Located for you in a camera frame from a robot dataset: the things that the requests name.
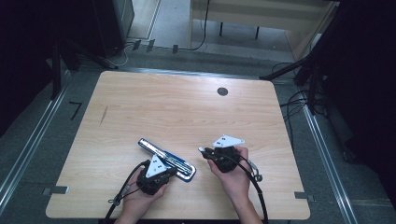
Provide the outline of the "person's right hand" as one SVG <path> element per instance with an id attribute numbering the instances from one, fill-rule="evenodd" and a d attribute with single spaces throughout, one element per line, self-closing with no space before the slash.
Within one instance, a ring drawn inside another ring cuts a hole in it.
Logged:
<path id="1" fill-rule="evenodd" d="M 248 149 L 246 147 L 236 147 L 235 149 L 242 156 L 242 159 L 232 171 L 223 173 L 212 160 L 208 160 L 207 163 L 211 172 L 219 179 L 232 204 L 243 206 L 250 202 L 248 197 L 250 186 L 248 173 L 250 172 L 250 167 L 246 162 Z"/>

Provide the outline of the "grey tape strip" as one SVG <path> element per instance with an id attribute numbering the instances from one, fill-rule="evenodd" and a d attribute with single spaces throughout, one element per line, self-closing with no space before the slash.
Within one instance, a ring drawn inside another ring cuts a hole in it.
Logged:
<path id="1" fill-rule="evenodd" d="M 306 192 L 294 191 L 295 199 L 306 199 L 308 202 L 314 202 L 315 198 L 313 195 L 309 195 Z"/>
<path id="2" fill-rule="evenodd" d="M 66 194 L 68 191 L 68 186 L 53 186 L 51 188 L 44 188 L 42 190 L 42 195 Z"/>

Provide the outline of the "metal floor rail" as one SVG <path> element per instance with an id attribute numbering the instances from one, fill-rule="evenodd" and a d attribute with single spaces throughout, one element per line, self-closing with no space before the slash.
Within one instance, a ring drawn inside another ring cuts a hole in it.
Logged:
<path id="1" fill-rule="evenodd" d="M 47 131 L 54 115 L 58 111 L 58 108 L 63 101 L 65 92 L 68 89 L 72 79 L 73 74 L 69 70 L 66 70 L 61 75 L 62 84 L 60 92 L 49 101 L 45 111 L 38 120 L 37 125 L 29 135 L 29 138 L 26 140 L 21 153 L 15 160 L 5 180 L 0 185 L 0 216 L 2 216 L 4 213 L 10 198 L 12 197 L 21 180 L 21 177 L 23 176 L 30 160 L 33 158 L 39 143 L 41 142 L 42 137 Z"/>
<path id="2" fill-rule="evenodd" d="M 209 72 L 178 71 L 178 70 L 153 69 L 153 68 L 126 67 L 126 68 L 120 68 L 118 71 L 140 73 L 140 74 L 145 73 L 145 74 L 160 74 L 160 75 L 180 75 L 180 76 L 191 76 L 191 77 L 217 77 L 217 78 L 260 80 L 258 76 L 251 76 L 251 75 L 230 75 L 230 74 L 219 74 L 219 73 L 209 73 Z M 283 77 L 275 78 L 271 82 L 275 85 L 294 84 L 294 81 L 291 78 L 283 78 Z"/>
<path id="3" fill-rule="evenodd" d="M 321 129 L 318 126 L 316 116 L 311 113 L 307 105 L 304 106 L 304 116 L 313 135 L 315 144 L 318 149 L 318 154 L 321 158 L 321 162 L 329 179 L 333 195 L 335 197 L 344 222 L 346 224 L 359 224 L 351 201 L 347 195 L 347 191 L 334 165 L 332 156 L 324 140 Z"/>

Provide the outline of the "black floor tape mark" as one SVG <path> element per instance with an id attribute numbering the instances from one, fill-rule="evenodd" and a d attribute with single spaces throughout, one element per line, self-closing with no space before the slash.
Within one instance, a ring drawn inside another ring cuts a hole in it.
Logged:
<path id="1" fill-rule="evenodd" d="M 76 109 L 75 109 L 75 111 L 74 111 L 72 117 L 70 118 L 70 120 L 74 120 L 75 117 L 76 117 L 76 115 L 78 114 L 79 110 L 81 109 L 82 102 L 69 101 L 69 104 L 70 104 L 70 105 L 75 105 L 75 106 L 76 106 Z"/>

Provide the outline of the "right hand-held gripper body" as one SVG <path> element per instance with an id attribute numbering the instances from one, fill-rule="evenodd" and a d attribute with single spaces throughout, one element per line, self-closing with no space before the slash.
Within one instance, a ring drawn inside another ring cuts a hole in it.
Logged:
<path id="1" fill-rule="evenodd" d="M 212 146 L 218 156 L 218 160 L 214 161 L 219 170 L 223 173 L 231 172 L 240 162 L 241 157 L 235 146 L 244 144 L 243 139 L 235 138 L 229 135 L 223 135 Z"/>

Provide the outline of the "light wooden furniture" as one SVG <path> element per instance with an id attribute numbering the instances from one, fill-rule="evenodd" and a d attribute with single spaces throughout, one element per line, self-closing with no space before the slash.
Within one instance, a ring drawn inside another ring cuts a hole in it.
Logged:
<path id="1" fill-rule="evenodd" d="M 286 31 L 295 61 L 304 57 L 317 34 L 332 21 L 335 0 L 206 0 L 190 1 L 188 46 L 194 20 L 237 23 Z"/>

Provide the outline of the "dark curtain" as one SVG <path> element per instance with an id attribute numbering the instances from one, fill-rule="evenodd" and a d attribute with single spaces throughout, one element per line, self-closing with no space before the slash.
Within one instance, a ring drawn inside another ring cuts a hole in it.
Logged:
<path id="1" fill-rule="evenodd" d="M 396 209 L 396 0 L 343 0 L 324 88 Z"/>
<path id="2" fill-rule="evenodd" d="M 0 0 L 0 137 L 48 84 L 47 59 L 83 0 Z"/>

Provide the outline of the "person's left hand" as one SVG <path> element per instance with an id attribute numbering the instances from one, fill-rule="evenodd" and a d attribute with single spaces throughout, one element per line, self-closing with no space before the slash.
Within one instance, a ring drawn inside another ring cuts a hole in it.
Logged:
<path id="1" fill-rule="evenodd" d="M 139 168 L 128 182 L 130 188 L 127 191 L 127 196 L 123 198 L 118 224 L 135 224 L 165 193 L 167 185 L 163 185 L 154 195 L 148 195 L 139 189 L 136 181 L 141 171 L 142 168 Z"/>

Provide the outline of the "black metal stand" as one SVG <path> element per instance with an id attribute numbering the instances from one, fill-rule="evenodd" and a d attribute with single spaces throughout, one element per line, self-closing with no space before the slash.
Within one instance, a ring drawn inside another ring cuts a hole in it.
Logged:
<path id="1" fill-rule="evenodd" d="M 97 55 L 84 49 L 76 42 L 68 39 L 57 40 L 52 47 L 52 95 L 51 100 L 54 100 L 61 92 L 62 89 L 62 78 L 61 78 L 61 61 L 64 61 L 67 68 L 77 71 L 80 68 L 80 62 L 77 54 L 81 53 L 88 57 L 93 62 L 101 65 L 105 69 L 115 70 L 119 67 L 117 65 L 111 65 L 100 59 Z"/>
<path id="2" fill-rule="evenodd" d="M 319 65 L 316 62 L 315 56 L 310 53 L 301 60 L 291 63 L 270 75 L 261 76 L 260 80 L 272 81 L 278 77 L 281 77 L 288 72 L 299 69 L 298 73 L 294 77 L 294 84 L 297 86 L 303 86 L 306 82 L 309 82 L 307 105 L 309 111 L 315 113 L 315 95 L 318 85 L 319 77 Z"/>

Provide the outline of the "black cabinet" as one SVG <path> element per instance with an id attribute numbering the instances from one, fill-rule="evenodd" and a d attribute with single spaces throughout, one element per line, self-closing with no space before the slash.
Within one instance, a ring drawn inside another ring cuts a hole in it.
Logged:
<path id="1" fill-rule="evenodd" d="M 132 0 L 92 0 L 99 29 L 98 54 L 108 57 L 122 49 L 134 20 Z"/>

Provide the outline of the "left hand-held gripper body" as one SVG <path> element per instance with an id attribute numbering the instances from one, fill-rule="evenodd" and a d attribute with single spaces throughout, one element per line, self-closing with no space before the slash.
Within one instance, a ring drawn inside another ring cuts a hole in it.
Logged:
<path id="1" fill-rule="evenodd" d="M 139 174 L 136 185 L 146 194 L 154 195 L 165 184 L 168 183 L 171 170 L 157 155 L 153 155 L 148 166 Z"/>

